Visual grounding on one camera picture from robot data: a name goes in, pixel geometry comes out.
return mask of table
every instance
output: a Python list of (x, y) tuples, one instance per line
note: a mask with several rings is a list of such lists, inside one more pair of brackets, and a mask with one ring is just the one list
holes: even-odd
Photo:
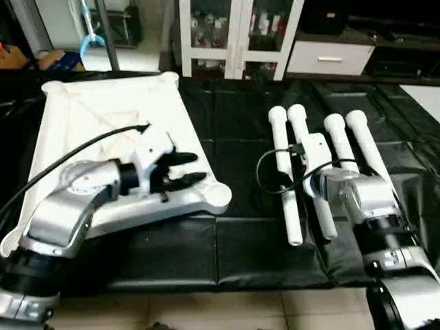
[[(121, 78), (131, 72), (51, 74), (2, 72), (0, 141), (4, 174), (0, 202), (28, 178), (48, 80)], [(232, 189), (226, 213), (193, 214), (86, 242), (71, 263), (65, 293), (188, 292), (364, 286), (360, 251), (344, 218), (330, 243), (310, 199), (298, 190), (304, 244), (287, 243), (281, 198), (257, 187), (254, 167), (273, 148), (267, 112), (305, 106), (311, 132), (324, 133), (332, 113), (363, 110), (410, 220), (440, 271), (440, 124), (397, 85), (310, 81), (250, 82), (182, 78), (179, 91), (220, 182)], [(293, 132), (289, 132), (291, 141)], [(363, 163), (358, 148), (355, 156)], [(294, 162), (296, 171), (300, 163)], [(263, 180), (276, 184), (269, 159)], [(20, 205), (10, 213), (12, 228)]]

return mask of tiled floor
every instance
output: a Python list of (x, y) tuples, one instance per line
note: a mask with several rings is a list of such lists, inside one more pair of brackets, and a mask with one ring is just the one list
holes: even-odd
[(369, 330), (363, 289), (108, 296), (63, 300), (55, 330)]

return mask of black cable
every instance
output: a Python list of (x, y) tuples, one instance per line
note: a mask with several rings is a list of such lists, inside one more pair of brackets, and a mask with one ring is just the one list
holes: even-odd
[[(281, 195), (281, 194), (286, 193), (287, 191), (292, 190), (292, 189), (294, 189), (295, 187), (297, 187), (297, 186), (303, 184), (303, 182), (304, 182), (307, 178), (309, 178), (309, 177), (311, 177), (312, 175), (316, 174), (318, 171), (322, 170), (324, 167), (326, 167), (326, 166), (328, 166), (328, 165), (336, 165), (336, 164), (340, 164), (340, 163), (343, 163), (343, 162), (351, 162), (351, 163), (359, 164), (355, 159), (349, 159), (349, 158), (335, 159), (335, 160), (332, 160), (332, 161), (330, 161), (330, 162), (326, 162), (326, 163), (324, 163), (324, 164), (322, 164), (322, 165), (319, 165), (317, 168), (314, 168), (313, 170), (311, 170), (310, 172), (308, 172), (306, 175), (304, 175), (304, 176), (301, 177), (300, 179), (296, 179), (295, 182), (294, 182), (291, 186), (289, 186), (289, 187), (286, 187), (286, 188), (283, 188), (283, 189), (280, 189), (280, 190), (269, 190), (269, 189), (267, 189), (266, 187), (264, 187), (264, 186), (261, 184), (261, 181), (260, 181), (260, 175), (259, 175), (260, 165), (261, 165), (261, 163), (263, 162), (263, 160), (264, 160), (268, 155), (271, 155), (271, 154), (273, 154), (273, 153), (281, 153), (281, 152), (285, 152), (285, 153), (293, 153), (293, 154), (294, 154), (294, 153), (296, 153), (296, 149), (295, 149), (294, 147), (295, 147), (295, 145), (294, 145), (294, 144), (291, 144), (291, 145), (289, 145), (289, 148), (287, 148), (287, 149), (272, 149), (272, 150), (266, 151), (264, 154), (262, 154), (262, 156), (260, 157), (260, 159), (259, 159), (258, 162), (256, 163), (256, 167), (255, 167), (256, 184), (258, 185), (259, 188), (261, 188), (262, 191), (264, 191), (265, 193), (267, 193), (267, 194), (269, 194), (269, 195)], [(366, 165), (366, 167), (368, 168), (368, 170), (369, 170), (370, 172), (372, 172), (372, 174), (374, 174), (374, 175), (380, 177), (380, 174), (379, 174), (374, 168), (372, 168), (372, 167), (369, 166), (368, 164)], [(404, 220), (405, 220), (407, 226), (409, 226), (410, 219), (409, 219), (409, 217), (408, 217), (408, 214), (406, 213), (405, 208), (404, 208), (404, 206), (402, 205), (402, 203), (401, 203), (399, 197), (397, 196), (396, 192), (394, 191), (394, 189), (393, 189), (393, 196), (394, 196), (394, 199), (395, 199), (395, 201), (396, 201), (397, 206), (398, 206), (399, 209), (400, 209), (400, 212), (401, 212), (402, 217), (404, 218)]]
[(56, 162), (49, 165), (45, 170), (42, 170), (39, 174), (37, 174), (35, 177), (33, 177), (27, 184), (25, 184), (23, 187), (17, 190), (17, 192), (3, 205), (3, 207), (0, 209), (0, 218), (3, 215), (4, 212), (8, 208), (11, 207), (11, 205), (19, 198), (22, 194), (24, 194), (26, 191), (28, 191), (31, 187), (33, 187), (37, 182), (39, 182), (42, 178), (44, 178), (46, 175), (51, 173), (55, 168), (60, 166), (62, 163), (64, 163), (69, 158), (75, 156), (80, 151), (86, 149), (88, 146), (91, 146), (92, 144), (95, 144), (96, 142), (99, 142), (109, 136), (119, 134), (125, 131), (131, 131), (132, 129), (135, 129), (136, 131), (139, 131), (142, 133), (145, 131), (145, 129), (148, 127), (148, 125), (133, 125), (133, 126), (126, 126), (122, 127), (120, 129), (114, 129), (110, 132), (101, 134), (97, 137), (94, 137), (90, 141), (85, 142), (84, 144), (81, 144), (74, 150), (68, 152), (66, 155), (62, 156), (60, 159), (58, 159)]
[(281, 153), (281, 152), (285, 152), (285, 153), (295, 153), (295, 150), (292, 149), (292, 146), (290, 146), (287, 149), (272, 149), (269, 151), (266, 151), (258, 160), (258, 162), (256, 163), (256, 167), (255, 167), (255, 177), (256, 177), (256, 184), (258, 185), (259, 188), (261, 188), (261, 190), (263, 190), (265, 193), (269, 194), (269, 195), (281, 195), (283, 193), (286, 193), (289, 190), (294, 189), (295, 187), (303, 184), (303, 182), (311, 177), (312, 175), (316, 174), (317, 172), (321, 171), (324, 167), (328, 166), (328, 165), (336, 165), (336, 164), (340, 164), (343, 162), (352, 162), (352, 163), (358, 163), (357, 161), (355, 161), (354, 159), (349, 159), (349, 158), (341, 158), (341, 159), (335, 159), (335, 160), (331, 160), (330, 162), (326, 162), (324, 164), (319, 165), (318, 167), (314, 168), (313, 170), (311, 170), (310, 172), (308, 172), (306, 175), (304, 175), (303, 177), (301, 177), (298, 180), (295, 180), (295, 182), (291, 185), (288, 186), (286, 188), (280, 189), (280, 190), (269, 190), (266, 187), (264, 187), (261, 184), (260, 181), (260, 166), (261, 163), (263, 162), (263, 160), (268, 156), (271, 155), (272, 153)]

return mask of white drawer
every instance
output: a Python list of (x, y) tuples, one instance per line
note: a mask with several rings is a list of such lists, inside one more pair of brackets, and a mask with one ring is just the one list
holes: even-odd
[(297, 41), (287, 72), (359, 76), (374, 46)]

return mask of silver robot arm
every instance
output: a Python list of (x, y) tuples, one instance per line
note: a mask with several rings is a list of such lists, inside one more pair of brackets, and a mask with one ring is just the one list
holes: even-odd
[(422, 327), (440, 319), (440, 278), (403, 221), (391, 185), (330, 168), (314, 175), (311, 186), (354, 225), (366, 270), (377, 283), (367, 290), (376, 329), (429, 329)]
[(5, 260), (0, 328), (43, 329), (58, 304), (66, 266), (85, 241), (94, 212), (133, 188), (143, 196), (192, 186), (205, 175), (190, 173), (170, 180), (167, 163), (196, 159), (192, 153), (176, 153), (167, 132), (149, 126), (131, 163), (81, 161), (66, 167), (59, 185), (36, 207), (19, 248)]

